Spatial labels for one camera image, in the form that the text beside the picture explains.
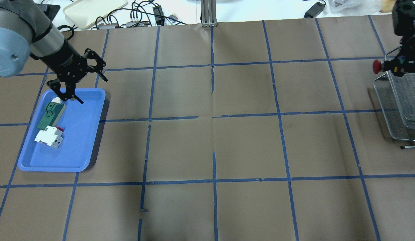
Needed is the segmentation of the silver robot arm, left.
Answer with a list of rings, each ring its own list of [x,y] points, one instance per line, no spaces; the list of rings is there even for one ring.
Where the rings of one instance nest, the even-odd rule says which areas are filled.
[[[29,58],[42,61],[57,78],[47,82],[62,101],[75,99],[87,73],[102,80],[106,62],[93,50],[80,55],[32,0],[0,0],[0,77],[21,72]]]

